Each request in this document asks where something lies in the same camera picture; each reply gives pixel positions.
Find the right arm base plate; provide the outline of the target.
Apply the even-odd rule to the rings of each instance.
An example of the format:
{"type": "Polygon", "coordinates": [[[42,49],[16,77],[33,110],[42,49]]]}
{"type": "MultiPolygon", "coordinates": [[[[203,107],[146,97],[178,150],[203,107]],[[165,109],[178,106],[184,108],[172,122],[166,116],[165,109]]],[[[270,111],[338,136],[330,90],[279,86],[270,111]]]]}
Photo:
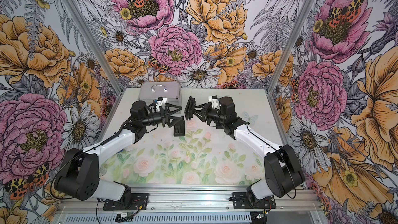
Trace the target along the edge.
{"type": "Polygon", "coordinates": [[[264,209],[270,211],[275,209],[276,202],[274,196],[266,197],[262,200],[255,201],[254,197],[248,197],[247,192],[233,192],[229,197],[229,201],[233,203],[234,209],[264,209]]]}

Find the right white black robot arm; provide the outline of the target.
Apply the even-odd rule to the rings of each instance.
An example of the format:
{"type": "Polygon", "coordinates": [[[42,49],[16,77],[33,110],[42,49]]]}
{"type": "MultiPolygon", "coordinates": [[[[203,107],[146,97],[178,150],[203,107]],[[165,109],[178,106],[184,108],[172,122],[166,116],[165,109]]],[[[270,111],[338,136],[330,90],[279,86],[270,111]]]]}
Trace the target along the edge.
{"type": "Polygon", "coordinates": [[[189,97],[184,110],[187,120],[197,116],[202,122],[215,125],[226,135],[251,148],[263,158],[265,178],[247,187],[244,197],[250,207],[265,203],[270,197],[282,198],[305,182],[298,157],[290,145],[280,146],[255,132],[249,122],[238,117],[233,99],[229,96],[209,97],[208,103],[196,104],[189,97]]]}

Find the black phone stand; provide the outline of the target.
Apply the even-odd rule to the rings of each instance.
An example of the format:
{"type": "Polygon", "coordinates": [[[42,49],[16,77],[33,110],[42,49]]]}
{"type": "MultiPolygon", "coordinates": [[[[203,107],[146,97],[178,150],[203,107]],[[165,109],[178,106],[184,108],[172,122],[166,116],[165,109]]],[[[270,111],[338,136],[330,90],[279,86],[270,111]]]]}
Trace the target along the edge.
{"type": "Polygon", "coordinates": [[[174,137],[183,137],[183,136],[185,136],[185,119],[184,119],[184,116],[178,117],[175,121],[176,122],[174,124],[174,131],[173,131],[174,137]]]}
{"type": "Polygon", "coordinates": [[[184,116],[186,120],[191,120],[194,116],[194,110],[196,106],[196,100],[194,97],[189,96],[185,110],[184,110],[184,116]]]}

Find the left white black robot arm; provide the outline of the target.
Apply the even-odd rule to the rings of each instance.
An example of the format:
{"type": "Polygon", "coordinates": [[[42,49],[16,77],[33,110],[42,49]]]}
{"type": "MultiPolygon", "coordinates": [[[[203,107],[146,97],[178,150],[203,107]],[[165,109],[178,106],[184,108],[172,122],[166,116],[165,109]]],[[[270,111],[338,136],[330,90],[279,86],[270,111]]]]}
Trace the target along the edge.
{"type": "Polygon", "coordinates": [[[125,184],[100,178],[100,167],[109,158],[123,149],[136,144],[145,134],[148,126],[174,128],[174,135],[184,135],[185,121],[176,114],[181,106],[173,105],[159,98],[147,105],[136,101],[130,109],[130,116],[119,130],[109,138],[84,149],[70,149],[53,180],[55,190],[72,198],[85,201],[90,198],[112,202],[116,208],[129,209],[133,205],[131,188],[125,184]]]}

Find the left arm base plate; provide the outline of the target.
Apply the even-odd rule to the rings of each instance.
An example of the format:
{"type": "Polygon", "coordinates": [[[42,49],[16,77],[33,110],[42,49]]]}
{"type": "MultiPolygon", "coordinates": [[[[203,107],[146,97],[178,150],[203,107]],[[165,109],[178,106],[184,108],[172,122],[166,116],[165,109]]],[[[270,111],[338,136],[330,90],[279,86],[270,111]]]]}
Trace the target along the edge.
{"type": "Polygon", "coordinates": [[[106,200],[103,206],[104,211],[136,211],[146,210],[149,200],[148,193],[130,193],[122,196],[118,201],[106,200]]]}

